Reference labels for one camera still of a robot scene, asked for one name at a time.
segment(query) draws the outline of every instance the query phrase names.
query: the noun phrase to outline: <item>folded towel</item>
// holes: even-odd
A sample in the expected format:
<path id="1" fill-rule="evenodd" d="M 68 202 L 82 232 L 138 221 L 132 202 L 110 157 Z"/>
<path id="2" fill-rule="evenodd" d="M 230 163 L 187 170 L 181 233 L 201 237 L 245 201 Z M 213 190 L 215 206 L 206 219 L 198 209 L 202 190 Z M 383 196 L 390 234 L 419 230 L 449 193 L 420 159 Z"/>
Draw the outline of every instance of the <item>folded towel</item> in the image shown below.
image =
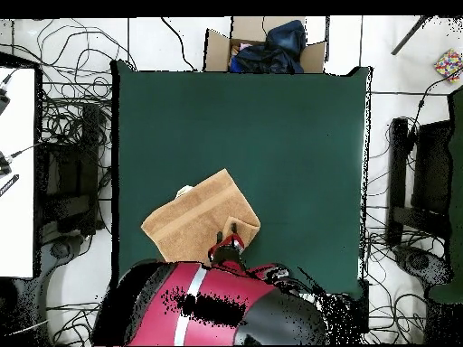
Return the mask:
<path id="1" fill-rule="evenodd" d="M 198 261 L 209 266 L 207 251 L 230 235 L 235 222 L 248 247 L 260 222 L 225 169 L 153 211 L 141 226 L 167 262 Z"/>

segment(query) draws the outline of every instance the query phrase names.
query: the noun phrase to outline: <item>blue fabric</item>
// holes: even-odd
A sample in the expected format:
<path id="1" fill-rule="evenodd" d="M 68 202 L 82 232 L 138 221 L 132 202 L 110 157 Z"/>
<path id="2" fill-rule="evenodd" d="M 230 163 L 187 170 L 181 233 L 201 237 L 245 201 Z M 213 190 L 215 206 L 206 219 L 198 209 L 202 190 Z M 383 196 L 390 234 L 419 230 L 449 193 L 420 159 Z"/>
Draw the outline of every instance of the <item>blue fabric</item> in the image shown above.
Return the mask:
<path id="1" fill-rule="evenodd" d="M 241 73 L 242 72 L 242 66 L 236 61 L 236 56 L 233 56 L 231 58 L 230 72 L 232 72 L 232 73 Z"/>

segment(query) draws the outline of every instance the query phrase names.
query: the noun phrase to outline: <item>white table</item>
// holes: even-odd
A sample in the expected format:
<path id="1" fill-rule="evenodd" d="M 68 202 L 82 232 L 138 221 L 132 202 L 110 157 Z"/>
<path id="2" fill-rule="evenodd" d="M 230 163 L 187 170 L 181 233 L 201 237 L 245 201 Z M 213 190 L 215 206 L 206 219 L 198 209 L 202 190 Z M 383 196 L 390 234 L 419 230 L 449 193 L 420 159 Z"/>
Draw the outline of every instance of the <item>white table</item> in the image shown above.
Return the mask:
<path id="1" fill-rule="evenodd" d="M 0 67 L 0 81 L 12 69 Z M 6 84 L 9 105 L 0 115 L 0 151 L 11 155 L 33 145 L 34 70 L 17 70 Z M 0 197 L 0 277 L 33 276 L 33 151 L 10 164 L 0 178 L 4 186 L 14 174 L 19 180 Z"/>

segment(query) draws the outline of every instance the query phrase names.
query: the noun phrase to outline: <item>green mat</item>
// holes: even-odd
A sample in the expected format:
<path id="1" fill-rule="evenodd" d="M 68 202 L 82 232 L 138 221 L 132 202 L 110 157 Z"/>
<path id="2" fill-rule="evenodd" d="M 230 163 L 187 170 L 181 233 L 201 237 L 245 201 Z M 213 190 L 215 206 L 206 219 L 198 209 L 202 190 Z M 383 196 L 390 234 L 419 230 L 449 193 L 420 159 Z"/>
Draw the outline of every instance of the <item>green mat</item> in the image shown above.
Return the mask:
<path id="1" fill-rule="evenodd" d="M 434 286 L 430 298 L 441 304 L 463 304 L 463 87 L 449 95 L 453 135 L 449 143 L 452 177 L 449 204 L 451 236 L 447 249 L 454 277 L 450 284 Z"/>
<path id="2" fill-rule="evenodd" d="M 143 220 L 226 168 L 261 222 L 243 253 L 248 267 L 279 262 L 305 281 L 301 267 L 326 291 L 357 295 L 368 68 L 136 72 L 119 61 L 114 71 L 120 276 L 161 258 Z"/>

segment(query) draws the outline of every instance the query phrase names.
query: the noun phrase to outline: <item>cardboard box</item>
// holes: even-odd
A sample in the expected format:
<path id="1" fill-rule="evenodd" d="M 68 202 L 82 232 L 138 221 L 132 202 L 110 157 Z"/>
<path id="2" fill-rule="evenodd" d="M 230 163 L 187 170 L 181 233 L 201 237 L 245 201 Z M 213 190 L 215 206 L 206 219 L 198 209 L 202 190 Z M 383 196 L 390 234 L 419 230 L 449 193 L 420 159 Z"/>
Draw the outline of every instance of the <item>cardboard box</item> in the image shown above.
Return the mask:
<path id="1" fill-rule="evenodd" d="M 211 29 L 206 32 L 204 49 L 204 71 L 228 71 L 230 52 L 233 45 L 240 43 L 265 42 L 265 33 L 269 30 L 300 20 L 305 26 L 305 16 L 233 16 L 231 18 L 231 37 L 225 37 Z M 306 46 L 300 56 L 300 65 L 304 73 L 323 73 L 325 63 L 326 42 L 318 42 Z"/>

